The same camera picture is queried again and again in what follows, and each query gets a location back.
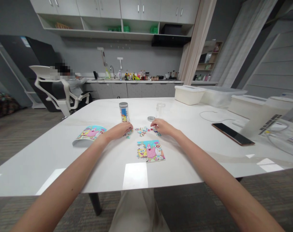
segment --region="black box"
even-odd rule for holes
[[[165,24],[162,30],[160,31],[161,34],[172,34],[172,35],[181,35],[181,27],[182,25],[175,25],[175,24]]]

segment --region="person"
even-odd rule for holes
[[[200,177],[219,197],[241,231],[284,231],[224,167],[180,130],[162,119],[155,119],[151,126],[178,142]],[[130,122],[123,122],[100,135],[31,205],[12,231],[53,231],[82,190],[104,148],[132,128]],[[169,231],[158,211],[152,189],[122,192],[110,231]]]
[[[69,84],[69,90],[72,94],[74,94],[76,97],[80,97],[80,95],[84,95],[88,93],[88,91],[84,92],[81,89],[81,86],[87,81],[87,78],[76,76],[74,73],[71,72],[71,70],[68,68],[68,66],[63,65],[63,63],[56,63],[55,68],[58,70],[58,73],[60,73],[62,76],[66,76],[66,81]],[[93,101],[92,96],[89,95],[89,103]],[[82,99],[82,101],[79,104],[79,109],[86,105],[86,98]]]

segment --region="refrigerator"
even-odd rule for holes
[[[54,66],[60,62],[50,44],[29,38],[27,36],[0,35],[0,43],[10,55],[23,76],[30,83],[40,100],[50,112],[59,112],[47,95],[35,86],[36,74],[31,65]]]

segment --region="tabletop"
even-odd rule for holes
[[[72,114],[44,133],[0,166],[0,196],[33,196],[41,194],[57,176],[86,148],[72,145],[74,139],[89,125],[107,129],[121,122],[119,103],[127,102],[134,128],[150,126],[148,116],[156,115],[156,104],[165,103],[164,119],[180,129],[189,139],[204,149],[234,177],[244,177],[270,171],[293,168],[293,156],[271,145],[265,138],[253,146],[242,147],[211,126],[212,121],[244,118],[209,105],[186,105],[174,98],[129,98],[97,100]],[[239,131],[241,128],[224,121]],[[137,142],[160,141],[166,160],[146,163],[137,158]],[[276,164],[266,168],[260,164]],[[112,141],[93,169],[82,193],[155,188],[200,183],[203,180],[181,147],[170,136],[158,137],[136,131],[130,139]]]

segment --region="smartphone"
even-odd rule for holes
[[[253,141],[249,140],[248,138],[244,137],[243,135],[239,134],[238,132],[234,131],[223,123],[213,123],[212,126],[214,126],[224,135],[228,136],[230,139],[232,139],[241,146],[249,146],[255,144]]]

